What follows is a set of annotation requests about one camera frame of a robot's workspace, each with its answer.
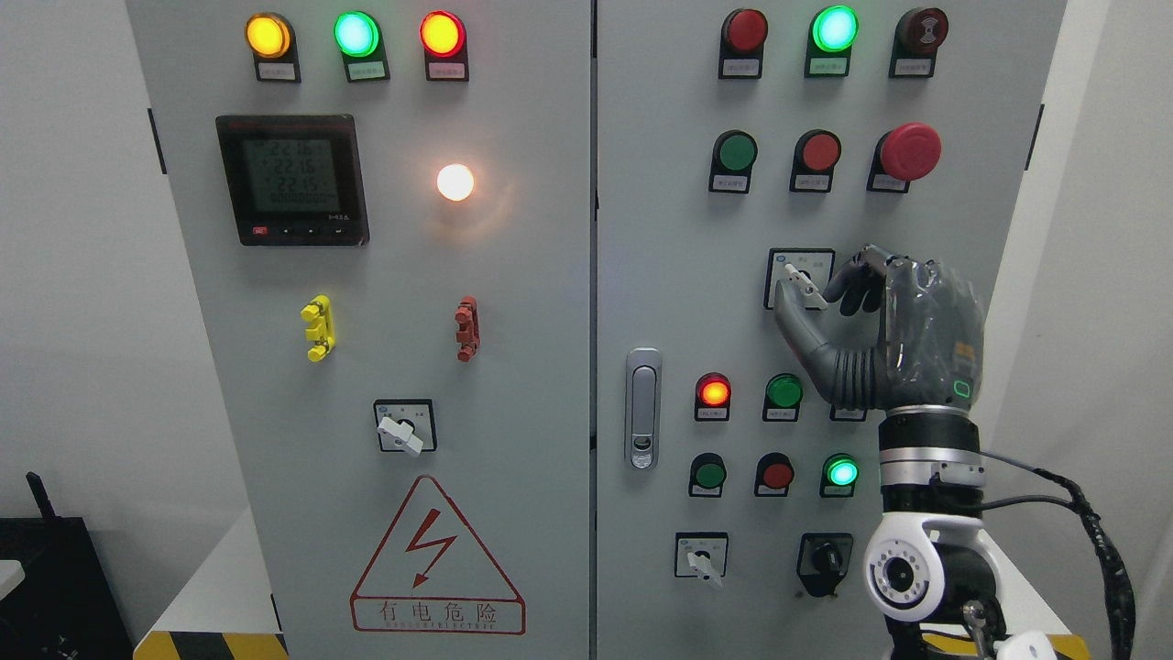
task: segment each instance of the robotic arm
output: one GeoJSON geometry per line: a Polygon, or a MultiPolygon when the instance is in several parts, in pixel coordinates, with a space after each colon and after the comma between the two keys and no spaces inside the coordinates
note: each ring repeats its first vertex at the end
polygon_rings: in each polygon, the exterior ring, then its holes
{"type": "MultiPolygon", "coordinates": [[[[994,649],[1005,638],[999,566],[978,535],[985,472],[969,409],[981,387],[984,312],[972,286],[938,263],[865,245],[823,292],[842,300],[845,315],[883,307],[875,346],[849,351],[812,322],[806,307],[818,291],[788,272],[774,288],[774,317],[815,389],[836,408],[887,413],[884,513],[863,566],[893,637],[889,658],[931,658],[922,622],[963,625],[983,660],[1013,658],[1015,645],[994,649]]],[[[1026,646],[1036,653],[1028,658],[1055,658],[1040,634],[1026,646]]]]}

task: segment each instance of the red indicator light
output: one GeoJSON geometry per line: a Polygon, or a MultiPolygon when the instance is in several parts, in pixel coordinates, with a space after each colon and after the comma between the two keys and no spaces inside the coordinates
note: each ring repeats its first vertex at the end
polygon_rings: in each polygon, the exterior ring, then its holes
{"type": "Polygon", "coordinates": [[[738,9],[725,19],[725,41],[741,54],[761,48],[767,32],[766,16],[758,9],[738,9]]]}
{"type": "Polygon", "coordinates": [[[730,382],[720,374],[708,374],[697,383],[697,399],[708,408],[725,408],[730,403],[730,382]]]}
{"type": "Polygon", "coordinates": [[[420,41],[436,57],[450,57],[465,47],[465,23],[449,12],[432,12],[420,23],[420,41]]]}

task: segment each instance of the red triangle warning symbol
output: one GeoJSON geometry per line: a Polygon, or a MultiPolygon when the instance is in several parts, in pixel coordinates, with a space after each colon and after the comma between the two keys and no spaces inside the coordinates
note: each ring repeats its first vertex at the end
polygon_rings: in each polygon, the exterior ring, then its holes
{"type": "Polygon", "coordinates": [[[351,617],[362,632],[526,634],[526,600],[428,475],[354,586],[351,617]]]}

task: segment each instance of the white switch knob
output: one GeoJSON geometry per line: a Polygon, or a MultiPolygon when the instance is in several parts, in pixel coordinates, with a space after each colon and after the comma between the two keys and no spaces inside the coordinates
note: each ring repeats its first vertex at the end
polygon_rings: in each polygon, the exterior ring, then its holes
{"type": "Polygon", "coordinates": [[[413,457],[419,457],[423,451],[423,441],[415,435],[415,428],[407,422],[395,422],[391,417],[384,417],[377,429],[379,435],[391,438],[391,443],[396,449],[401,449],[413,457]]]}
{"type": "Polygon", "coordinates": [[[725,581],[721,580],[721,574],[713,569],[713,563],[710,562],[707,554],[697,554],[696,552],[689,553],[689,569],[700,578],[706,585],[713,587],[714,590],[723,588],[725,581]]]}

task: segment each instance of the illuminated green light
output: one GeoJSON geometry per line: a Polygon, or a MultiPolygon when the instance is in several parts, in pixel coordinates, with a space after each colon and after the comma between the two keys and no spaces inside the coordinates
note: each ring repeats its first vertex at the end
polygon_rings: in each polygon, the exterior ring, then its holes
{"type": "Polygon", "coordinates": [[[346,12],[334,21],[334,41],[352,57],[366,57],[379,47],[379,26],[362,12],[346,12]]]}
{"type": "Polygon", "coordinates": [[[840,455],[827,462],[827,481],[836,487],[849,487],[860,476],[860,469],[849,456],[840,455]]]}
{"type": "Polygon", "coordinates": [[[811,26],[814,45],[825,53],[847,50],[860,32],[860,21],[855,9],[847,5],[835,5],[819,12],[811,26]]]}

